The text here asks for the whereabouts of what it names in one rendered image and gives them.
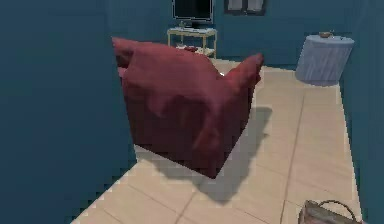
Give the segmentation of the cream television stand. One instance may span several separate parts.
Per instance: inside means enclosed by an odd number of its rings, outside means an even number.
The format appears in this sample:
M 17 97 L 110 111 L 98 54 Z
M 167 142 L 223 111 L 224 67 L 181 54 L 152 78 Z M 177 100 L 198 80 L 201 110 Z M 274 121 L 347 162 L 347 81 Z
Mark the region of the cream television stand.
M 176 35 L 180 37 L 182 43 L 182 49 L 186 48 L 184 44 L 185 37 L 194 37 L 202 39 L 202 46 L 196 48 L 196 53 L 203 54 L 205 56 L 212 56 L 217 58 L 217 30 L 214 28 L 184 28 L 184 27 L 174 27 L 167 30 L 167 45 L 171 45 L 171 36 Z M 214 38 L 213 47 L 208 47 L 208 39 L 210 37 Z

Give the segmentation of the black television set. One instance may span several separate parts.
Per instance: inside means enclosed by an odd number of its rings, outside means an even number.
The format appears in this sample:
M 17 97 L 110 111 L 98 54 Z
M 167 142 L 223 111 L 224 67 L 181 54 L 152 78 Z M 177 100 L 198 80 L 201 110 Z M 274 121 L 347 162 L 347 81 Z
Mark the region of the black television set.
M 196 28 L 213 23 L 213 0 L 172 0 L 172 17 L 179 26 Z

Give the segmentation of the round table with blue cloth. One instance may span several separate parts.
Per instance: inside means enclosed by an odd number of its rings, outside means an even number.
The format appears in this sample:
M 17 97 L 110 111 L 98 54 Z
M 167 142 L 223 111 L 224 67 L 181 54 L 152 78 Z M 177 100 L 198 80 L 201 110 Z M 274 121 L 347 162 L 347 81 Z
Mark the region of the round table with blue cloth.
M 295 70 L 296 78 L 315 86 L 337 85 L 354 44 L 348 37 L 307 36 Z

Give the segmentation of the dark framed wall picture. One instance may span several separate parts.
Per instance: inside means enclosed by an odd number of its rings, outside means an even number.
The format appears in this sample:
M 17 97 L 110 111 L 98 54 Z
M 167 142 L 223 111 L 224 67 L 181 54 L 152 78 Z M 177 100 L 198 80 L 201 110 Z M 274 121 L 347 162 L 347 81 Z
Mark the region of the dark framed wall picture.
M 268 0 L 224 0 L 224 13 L 230 15 L 263 16 Z

